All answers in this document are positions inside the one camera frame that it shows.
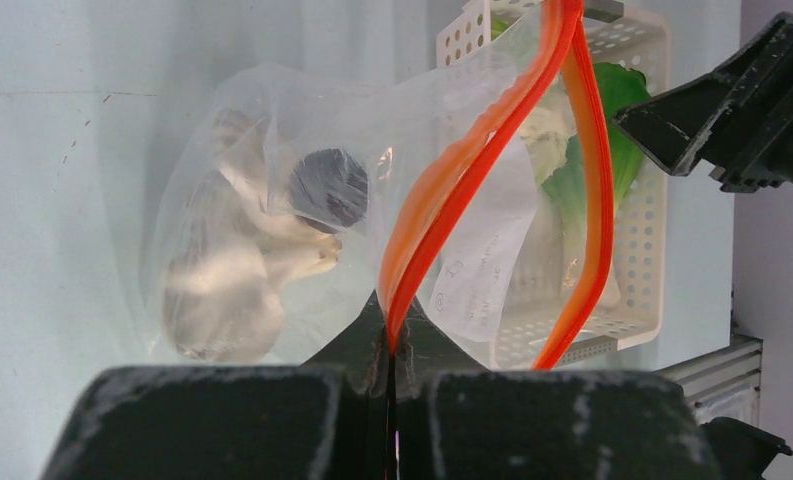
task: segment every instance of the perforated basket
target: perforated basket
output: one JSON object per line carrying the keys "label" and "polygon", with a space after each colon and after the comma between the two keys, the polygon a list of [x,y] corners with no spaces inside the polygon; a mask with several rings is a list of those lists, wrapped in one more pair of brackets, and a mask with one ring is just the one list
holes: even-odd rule
{"label": "perforated basket", "polygon": [[[456,63],[490,40],[491,16],[515,21],[536,3],[523,0],[472,0],[463,13],[437,36],[437,66]],[[654,14],[617,2],[610,8],[586,11],[588,44],[594,62],[611,62],[644,73],[647,90],[659,93],[669,78],[669,30]],[[583,335],[561,364],[651,341],[661,328],[664,292],[666,176],[645,161],[616,216],[614,274],[622,301],[609,311],[595,313]],[[505,301],[505,314],[495,341],[474,344],[455,338],[491,368],[527,368],[539,352],[555,319],[538,319],[535,259],[538,246],[526,243]]]}

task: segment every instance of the gray surface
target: gray surface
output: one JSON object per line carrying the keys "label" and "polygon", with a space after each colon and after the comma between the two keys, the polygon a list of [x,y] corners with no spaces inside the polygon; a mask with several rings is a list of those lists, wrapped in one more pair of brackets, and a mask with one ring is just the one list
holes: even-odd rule
{"label": "gray surface", "polygon": [[[783,10],[793,0],[744,0],[744,40]],[[761,428],[793,447],[793,186],[737,197],[734,263],[735,315],[764,340]]]}
{"label": "gray surface", "polygon": [[738,338],[728,348],[661,370],[682,387],[685,397],[712,393],[733,380],[757,374],[761,368],[761,342]]}

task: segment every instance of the ziplock bag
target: ziplock bag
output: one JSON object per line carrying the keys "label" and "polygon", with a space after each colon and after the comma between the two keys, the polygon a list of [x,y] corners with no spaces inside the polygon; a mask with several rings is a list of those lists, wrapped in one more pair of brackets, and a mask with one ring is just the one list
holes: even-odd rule
{"label": "ziplock bag", "polygon": [[[165,335],[149,325],[148,337],[204,361],[299,363],[324,346],[369,297],[414,180],[515,77],[454,73],[378,89],[262,65],[221,86],[161,203],[152,293]],[[531,177],[512,142],[441,257],[459,256],[463,275],[433,319],[475,311],[484,325],[466,334],[498,328],[536,209]]]}
{"label": "ziplock bag", "polygon": [[[515,39],[523,30],[534,31],[538,23],[535,11],[523,16],[507,38]],[[563,73],[581,139],[588,192],[588,236],[582,278],[534,367],[552,367],[593,311],[610,271],[613,185],[607,127],[582,14],[581,1],[547,0],[541,5],[540,50],[534,61],[517,83],[479,117],[467,135],[450,145],[415,183],[388,242],[379,274],[378,293],[387,314],[391,348],[395,348],[423,275],[499,152],[546,92],[558,70]],[[491,44],[491,54],[506,47],[505,38]]]}

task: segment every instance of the green leaf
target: green leaf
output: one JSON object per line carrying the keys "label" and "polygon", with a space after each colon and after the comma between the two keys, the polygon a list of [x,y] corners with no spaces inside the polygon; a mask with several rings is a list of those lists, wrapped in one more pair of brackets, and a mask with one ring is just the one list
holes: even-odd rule
{"label": "green leaf", "polygon": [[511,25],[504,20],[492,18],[490,20],[490,39],[496,40],[496,38],[499,37],[499,35],[502,35],[505,30],[508,30],[508,27],[510,26]]}
{"label": "green leaf", "polygon": [[[611,145],[611,163],[614,174],[614,208],[626,197],[632,182],[643,164],[643,152],[610,123],[619,108],[639,103],[649,98],[646,79],[642,73],[613,63],[593,66],[596,83],[602,100],[602,109],[608,121],[608,142]],[[543,183],[546,193],[561,208],[565,225],[578,226],[586,218],[584,168],[578,136],[570,139],[567,162],[555,170]]]}

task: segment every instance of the white label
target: white label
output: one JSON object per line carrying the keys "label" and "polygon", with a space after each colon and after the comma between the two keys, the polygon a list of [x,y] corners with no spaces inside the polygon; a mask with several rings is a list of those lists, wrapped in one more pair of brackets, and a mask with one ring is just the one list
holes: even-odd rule
{"label": "white label", "polygon": [[537,187],[519,136],[508,144],[440,252],[425,310],[444,330],[477,342],[499,330],[517,255],[537,211]]}

